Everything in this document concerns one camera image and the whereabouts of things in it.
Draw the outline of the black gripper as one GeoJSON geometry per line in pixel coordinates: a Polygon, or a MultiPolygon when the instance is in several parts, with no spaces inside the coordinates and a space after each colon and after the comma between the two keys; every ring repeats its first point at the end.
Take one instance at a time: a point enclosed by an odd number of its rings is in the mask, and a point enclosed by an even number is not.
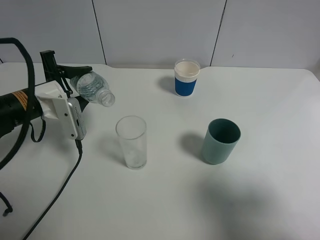
{"type": "MultiPolygon", "coordinates": [[[[55,59],[55,52],[53,50],[46,50],[40,52],[42,60],[44,75],[46,82],[56,81],[66,93],[67,97],[70,98],[73,91],[69,86],[67,79],[75,77],[81,77],[85,74],[90,73],[93,68],[91,66],[64,66],[57,65],[55,59]]],[[[72,98],[72,117],[82,117],[82,112],[89,104],[89,101],[84,99],[82,96],[76,96],[72,98]]]]}

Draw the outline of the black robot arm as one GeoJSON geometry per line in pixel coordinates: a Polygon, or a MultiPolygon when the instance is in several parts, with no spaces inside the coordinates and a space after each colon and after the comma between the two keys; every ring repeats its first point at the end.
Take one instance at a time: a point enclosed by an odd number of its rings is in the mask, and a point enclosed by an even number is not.
{"type": "MultiPolygon", "coordinates": [[[[30,119],[41,118],[43,123],[45,119],[59,120],[68,138],[82,140],[86,135],[82,111],[89,102],[81,96],[73,97],[74,87],[70,87],[67,80],[88,74],[93,68],[59,65],[53,50],[42,51],[40,56],[45,82],[35,86],[30,119]]],[[[0,97],[1,137],[23,124],[27,113],[27,93],[25,88],[0,97]]]]}

